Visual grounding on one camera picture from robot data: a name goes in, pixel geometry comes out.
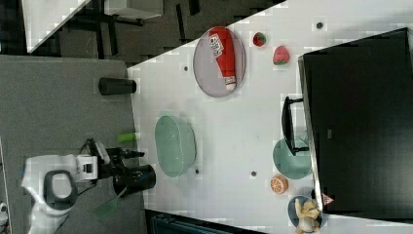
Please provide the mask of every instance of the green plate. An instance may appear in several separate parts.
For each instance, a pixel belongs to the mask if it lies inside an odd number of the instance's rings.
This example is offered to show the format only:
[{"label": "green plate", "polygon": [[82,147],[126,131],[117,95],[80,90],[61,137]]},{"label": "green plate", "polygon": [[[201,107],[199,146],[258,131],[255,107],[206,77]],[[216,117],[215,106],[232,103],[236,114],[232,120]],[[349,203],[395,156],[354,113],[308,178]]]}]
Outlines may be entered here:
[{"label": "green plate", "polygon": [[[307,144],[302,139],[296,138],[295,146],[307,147]],[[303,178],[312,171],[310,151],[297,152],[293,156],[285,139],[281,139],[274,147],[273,159],[279,172],[288,178]]]},{"label": "green plate", "polygon": [[155,128],[155,143],[159,165],[167,176],[181,176],[194,164],[194,133],[182,119],[161,117]]}]

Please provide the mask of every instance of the plate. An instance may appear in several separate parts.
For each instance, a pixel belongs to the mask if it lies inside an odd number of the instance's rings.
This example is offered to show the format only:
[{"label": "plate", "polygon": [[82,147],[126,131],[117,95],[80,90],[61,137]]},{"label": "plate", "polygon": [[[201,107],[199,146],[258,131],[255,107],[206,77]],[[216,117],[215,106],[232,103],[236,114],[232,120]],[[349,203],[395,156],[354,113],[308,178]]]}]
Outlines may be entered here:
[{"label": "plate", "polygon": [[237,35],[230,30],[233,39],[235,54],[235,73],[237,78],[237,87],[234,91],[228,91],[225,87],[225,80],[222,78],[218,63],[210,49],[208,30],[199,40],[194,54],[194,75],[201,90],[208,96],[214,98],[223,98],[234,92],[241,84],[245,71],[245,51],[243,43]]},{"label": "plate", "polygon": [[[307,144],[297,137],[295,146],[307,147]],[[300,179],[312,171],[310,151],[297,152],[293,156],[284,138],[274,147],[273,159],[279,172],[287,178]]]}]

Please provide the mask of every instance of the red fruit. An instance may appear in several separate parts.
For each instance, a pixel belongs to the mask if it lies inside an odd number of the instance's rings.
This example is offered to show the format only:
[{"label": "red fruit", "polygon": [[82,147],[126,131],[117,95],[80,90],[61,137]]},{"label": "red fruit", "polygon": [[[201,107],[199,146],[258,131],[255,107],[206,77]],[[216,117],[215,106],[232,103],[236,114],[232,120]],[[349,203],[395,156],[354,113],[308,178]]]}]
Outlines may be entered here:
[{"label": "red fruit", "polygon": [[252,42],[254,43],[255,46],[262,47],[265,44],[265,36],[261,32],[257,32],[254,35],[254,38],[252,39]]},{"label": "red fruit", "polygon": [[289,52],[285,46],[279,46],[276,48],[273,57],[273,63],[275,65],[283,65],[289,62]]}]

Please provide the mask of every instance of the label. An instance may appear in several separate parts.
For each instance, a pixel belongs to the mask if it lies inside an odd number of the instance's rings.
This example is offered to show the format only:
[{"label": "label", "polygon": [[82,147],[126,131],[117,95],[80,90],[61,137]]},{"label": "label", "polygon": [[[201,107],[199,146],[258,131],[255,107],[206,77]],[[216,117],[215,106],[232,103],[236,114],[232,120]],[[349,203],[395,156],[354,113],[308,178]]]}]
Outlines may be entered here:
[{"label": "label", "polygon": [[321,195],[322,195],[322,200],[323,200],[325,206],[327,206],[328,204],[334,202],[334,199],[328,197],[327,195],[325,195],[323,193],[321,193]]},{"label": "label", "polygon": [[222,51],[224,50],[224,46],[222,46],[222,42],[221,39],[219,39],[218,34],[215,33],[209,36],[209,44],[215,58],[220,57],[222,55]]}]

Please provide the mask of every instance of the black cup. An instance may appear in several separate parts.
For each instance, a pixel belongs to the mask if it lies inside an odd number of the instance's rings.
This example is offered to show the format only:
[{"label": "black cup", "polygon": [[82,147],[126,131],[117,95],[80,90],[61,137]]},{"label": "black cup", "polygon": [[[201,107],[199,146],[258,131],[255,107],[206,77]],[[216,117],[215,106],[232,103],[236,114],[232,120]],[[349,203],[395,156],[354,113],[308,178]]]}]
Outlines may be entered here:
[{"label": "black cup", "polygon": [[100,78],[99,90],[103,96],[133,94],[136,92],[136,82],[129,79]]}]

